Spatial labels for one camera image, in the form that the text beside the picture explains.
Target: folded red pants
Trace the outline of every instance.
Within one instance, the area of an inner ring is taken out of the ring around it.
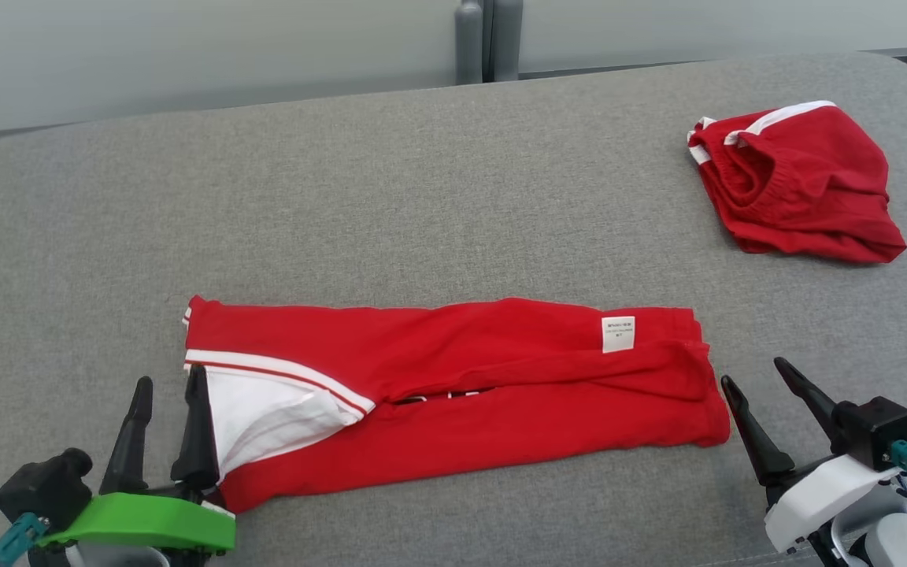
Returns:
[[[234,512],[315,495],[730,435],[691,309],[507,298],[439,309],[227,306],[195,297]]]
[[[890,262],[905,250],[888,215],[887,160],[834,103],[702,118],[688,150],[745,252]]]

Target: gray wall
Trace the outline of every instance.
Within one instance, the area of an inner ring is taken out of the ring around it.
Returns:
[[[907,47],[894,0],[524,0],[521,72]],[[0,130],[454,82],[457,0],[0,0]]]

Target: red pants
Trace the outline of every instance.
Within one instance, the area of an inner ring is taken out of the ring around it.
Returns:
[[[612,322],[631,329],[614,334]],[[275,495],[730,435],[690,309],[195,298],[187,349],[187,363],[209,371],[220,490],[234,512]]]

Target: clothing label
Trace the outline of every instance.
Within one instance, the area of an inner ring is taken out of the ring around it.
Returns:
[[[636,344],[635,317],[605,317],[601,319],[604,333],[604,352],[627,350]]]

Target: gray fabric surface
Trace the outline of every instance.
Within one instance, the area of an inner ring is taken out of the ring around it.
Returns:
[[[907,252],[748,255],[684,148],[702,115],[829,99],[884,148],[907,238],[907,67],[720,61],[62,127],[0,141],[0,483],[82,447],[96,487],[136,378],[147,480],[186,408],[180,316],[227,302],[439,306],[523,295],[693,306],[798,463],[824,455],[783,355],[835,398],[907,405]],[[737,437],[317,496],[244,514],[217,565],[813,564],[771,552]],[[0,517],[0,531],[5,522]]]

